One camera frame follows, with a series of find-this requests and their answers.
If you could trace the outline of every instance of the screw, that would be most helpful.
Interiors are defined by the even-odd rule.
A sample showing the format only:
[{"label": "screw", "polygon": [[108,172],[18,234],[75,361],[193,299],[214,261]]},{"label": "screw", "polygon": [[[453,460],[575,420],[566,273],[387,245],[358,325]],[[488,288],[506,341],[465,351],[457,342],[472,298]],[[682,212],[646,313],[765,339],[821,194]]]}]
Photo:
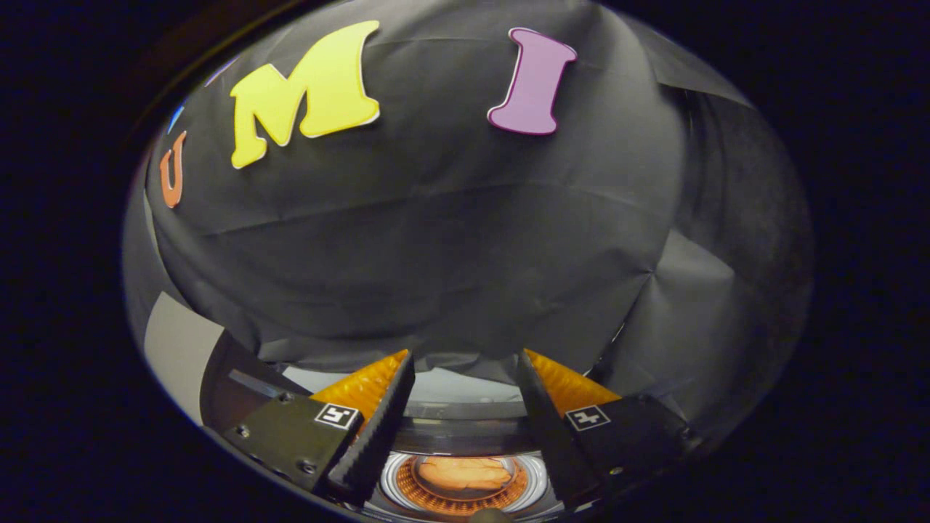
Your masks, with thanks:
[{"label": "screw", "polygon": [[307,460],[302,460],[297,463],[297,468],[307,476],[313,476],[316,474],[316,466],[313,463],[308,462]]}]

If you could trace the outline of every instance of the gray panel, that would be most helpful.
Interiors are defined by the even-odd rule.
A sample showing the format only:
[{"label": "gray panel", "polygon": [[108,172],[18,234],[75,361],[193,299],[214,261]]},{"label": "gray panel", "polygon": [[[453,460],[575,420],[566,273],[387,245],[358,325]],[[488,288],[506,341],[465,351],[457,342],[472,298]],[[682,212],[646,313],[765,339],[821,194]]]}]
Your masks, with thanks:
[{"label": "gray panel", "polygon": [[176,302],[164,292],[158,297],[145,330],[144,351],[149,367],[168,395],[197,425],[200,386],[206,362],[223,327]]}]

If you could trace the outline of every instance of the yellow letter m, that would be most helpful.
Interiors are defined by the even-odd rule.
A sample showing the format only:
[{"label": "yellow letter m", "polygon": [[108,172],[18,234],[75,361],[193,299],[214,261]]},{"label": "yellow letter m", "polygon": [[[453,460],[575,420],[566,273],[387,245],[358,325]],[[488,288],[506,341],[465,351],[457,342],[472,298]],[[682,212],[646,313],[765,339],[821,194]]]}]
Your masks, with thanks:
[{"label": "yellow letter m", "polygon": [[243,168],[268,152],[268,144],[256,134],[256,119],[275,143],[284,147],[290,142],[304,93],[307,115],[300,133],[307,138],[378,119],[378,101],[365,95],[362,84],[362,46],[378,26],[377,21],[365,21],[324,36],[288,78],[268,63],[240,80],[230,91],[235,98],[232,166]]}]

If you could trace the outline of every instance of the letter i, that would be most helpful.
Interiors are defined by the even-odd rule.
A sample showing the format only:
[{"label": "letter i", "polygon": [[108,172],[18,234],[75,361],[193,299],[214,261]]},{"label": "letter i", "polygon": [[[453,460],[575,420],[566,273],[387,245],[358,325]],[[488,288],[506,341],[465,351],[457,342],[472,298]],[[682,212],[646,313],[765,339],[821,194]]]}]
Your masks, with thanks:
[{"label": "letter i", "polygon": [[575,61],[575,49],[531,29],[514,27],[511,40],[520,46],[507,98],[487,112],[492,125],[523,134],[552,134],[555,92],[565,64]]}]

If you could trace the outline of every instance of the orange object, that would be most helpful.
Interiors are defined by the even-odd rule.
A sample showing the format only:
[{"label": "orange object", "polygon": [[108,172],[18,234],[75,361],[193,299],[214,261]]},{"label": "orange object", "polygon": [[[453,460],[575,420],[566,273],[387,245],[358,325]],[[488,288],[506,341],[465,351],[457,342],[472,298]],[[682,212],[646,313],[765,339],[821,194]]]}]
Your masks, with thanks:
[{"label": "orange object", "polygon": [[388,391],[388,386],[391,385],[391,380],[394,379],[394,374],[397,373],[406,354],[407,350],[404,349],[397,354],[389,355],[371,365],[362,367],[310,398],[359,409],[365,416],[365,421],[359,428],[361,432],[368,420],[375,414],[378,403]]},{"label": "orange object", "polygon": [[[178,139],[175,140],[172,151],[165,153],[161,163],[158,164],[158,169],[162,175],[162,196],[165,198],[165,204],[169,208],[174,208],[178,202],[180,202],[181,190],[184,188],[184,172],[181,170],[180,154],[185,137],[187,137],[187,131],[180,133]],[[174,152],[175,156],[175,182],[173,185],[171,184],[171,180],[168,179],[168,160],[171,159],[172,152]]]},{"label": "orange object", "polygon": [[544,355],[524,349],[533,368],[549,393],[549,398],[564,417],[568,410],[582,409],[591,405],[603,405],[620,399],[610,389],[589,380],[565,365],[556,363]]}]

